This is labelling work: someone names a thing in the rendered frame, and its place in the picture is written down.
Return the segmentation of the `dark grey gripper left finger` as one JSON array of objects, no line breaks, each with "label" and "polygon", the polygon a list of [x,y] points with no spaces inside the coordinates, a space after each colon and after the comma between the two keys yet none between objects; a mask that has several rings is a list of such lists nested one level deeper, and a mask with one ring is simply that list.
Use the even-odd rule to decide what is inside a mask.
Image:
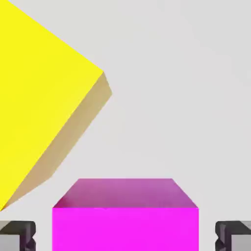
[{"label": "dark grey gripper left finger", "polygon": [[34,221],[0,221],[0,251],[36,251]]}]

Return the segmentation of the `large yellow box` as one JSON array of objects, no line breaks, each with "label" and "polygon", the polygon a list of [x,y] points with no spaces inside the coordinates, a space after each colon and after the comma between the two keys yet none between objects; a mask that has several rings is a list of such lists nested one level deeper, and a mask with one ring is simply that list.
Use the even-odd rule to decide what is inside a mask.
[{"label": "large yellow box", "polygon": [[102,69],[0,0],[0,211],[53,175],[111,94]]}]

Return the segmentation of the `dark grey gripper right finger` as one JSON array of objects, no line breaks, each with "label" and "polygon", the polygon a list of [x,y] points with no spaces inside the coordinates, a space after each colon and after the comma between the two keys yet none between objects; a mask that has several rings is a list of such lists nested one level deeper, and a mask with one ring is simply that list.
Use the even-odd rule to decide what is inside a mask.
[{"label": "dark grey gripper right finger", "polygon": [[251,251],[251,221],[217,221],[215,251]]}]

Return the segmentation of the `small magenta cube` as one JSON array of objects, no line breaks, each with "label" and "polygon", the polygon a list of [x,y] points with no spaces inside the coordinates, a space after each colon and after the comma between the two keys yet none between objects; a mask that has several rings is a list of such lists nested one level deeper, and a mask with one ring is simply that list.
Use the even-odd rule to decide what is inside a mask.
[{"label": "small magenta cube", "polygon": [[170,178],[81,178],[52,209],[52,251],[199,251],[199,209]]}]

